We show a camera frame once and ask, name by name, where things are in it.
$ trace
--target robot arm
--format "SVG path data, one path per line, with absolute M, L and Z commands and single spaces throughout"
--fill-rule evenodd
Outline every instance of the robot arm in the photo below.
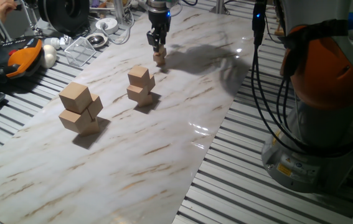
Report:
M 159 52 L 160 47 L 166 43 L 166 35 L 171 26 L 169 10 L 178 2 L 179 0 L 147 1 L 149 20 L 152 23 L 151 30 L 147 33 L 147 39 L 149 44 L 153 46 L 154 52 Z

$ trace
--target wooden block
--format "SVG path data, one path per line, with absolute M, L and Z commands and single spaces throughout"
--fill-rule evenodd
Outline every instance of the wooden block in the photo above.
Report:
M 138 102 L 139 107 L 148 106 L 153 103 L 153 96 L 149 94 L 144 100 Z
M 165 65 L 165 58 L 160 53 L 155 52 L 153 60 L 157 62 L 157 66 Z
M 134 66 L 128 73 L 131 85 L 143 88 L 150 82 L 149 70 L 142 66 Z
M 275 30 L 275 35 L 284 36 L 284 30 L 280 27 L 280 24 L 278 24 L 277 30 Z
M 149 95 L 147 86 L 140 88 L 137 86 L 130 85 L 126 89 L 126 92 L 128 94 L 128 98 L 136 102 L 143 101 L 147 97 L 147 95 Z
M 65 109 L 79 114 L 92 102 L 88 87 L 75 82 L 66 86 L 59 97 Z
M 97 122 L 97 119 L 93 119 L 88 127 L 82 132 L 80 133 L 81 136 L 89 136 L 91 134 L 96 134 L 100 132 L 100 127 L 99 127 L 99 123 Z
M 100 111 L 103 109 L 100 97 L 96 94 L 91 94 L 93 102 L 88 106 L 88 111 L 91 119 L 95 119 Z
M 82 133 L 92 121 L 88 110 L 83 111 L 81 114 L 77 114 L 69 110 L 64 110 L 59 115 L 59 118 L 65 128 L 71 131 L 75 131 L 79 134 Z
M 159 47 L 158 53 L 159 53 L 162 57 L 165 58 L 165 56 L 166 56 L 166 48 L 165 48 L 163 45 L 161 45 L 161 46 Z
M 156 86 L 156 81 L 154 79 L 154 75 L 150 75 L 150 82 L 148 85 L 149 92 L 154 88 L 154 86 Z

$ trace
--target clear plastic container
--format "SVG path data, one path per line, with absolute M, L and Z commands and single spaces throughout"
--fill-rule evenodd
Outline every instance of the clear plastic container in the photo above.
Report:
M 80 37 L 67 47 L 64 52 L 70 65 L 81 67 L 94 56 L 96 50 L 86 38 Z

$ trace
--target white cable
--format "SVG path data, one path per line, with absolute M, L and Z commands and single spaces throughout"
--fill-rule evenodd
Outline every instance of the white cable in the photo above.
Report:
M 101 28 L 101 31 L 108 37 L 108 40 L 113 43 L 113 44 L 116 44 L 116 45 L 121 45 L 121 44 L 125 44 L 128 40 L 129 40 L 129 37 L 131 36 L 131 28 L 134 24 L 134 17 L 133 17 L 133 14 L 132 14 L 132 11 L 130 9 L 129 10 L 129 13 L 131 14 L 131 17 L 132 17 L 132 24 L 127 28 L 126 30 L 126 36 L 125 38 L 121 41 L 121 42 L 115 42 L 107 33 L 106 31 L 104 30 L 105 28 L 105 23 L 102 23 L 100 24 L 100 28 Z
M 175 13 L 174 15 L 171 15 L 172 17 L 179 15 L 182 12 L 182 10 L 183 10 L 182 4 L 180 2 L 178 2 L 177 4 L 180 5 L 181 10 L 179 10 L 179 12 Z

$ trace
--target white ball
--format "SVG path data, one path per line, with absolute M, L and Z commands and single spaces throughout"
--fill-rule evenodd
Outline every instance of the white ball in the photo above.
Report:
M 53 55 L 51 55 L 51 54 L 47 54 L 43 58 L 42 67 L 44 67 L 44 68 L 52 68 L 55 62 L 56 62 L 56 58 Z
M 57 56 L 57 51 L 56 51 L 56 49 L 55 49 L 53 46 L 51 46 L 51 45 L 45 45 L 45 46 L 44 46 L 44 52 L 45 52 L 45 55 L 51 54 L 51 55 L 53 55 L 54 57 Z

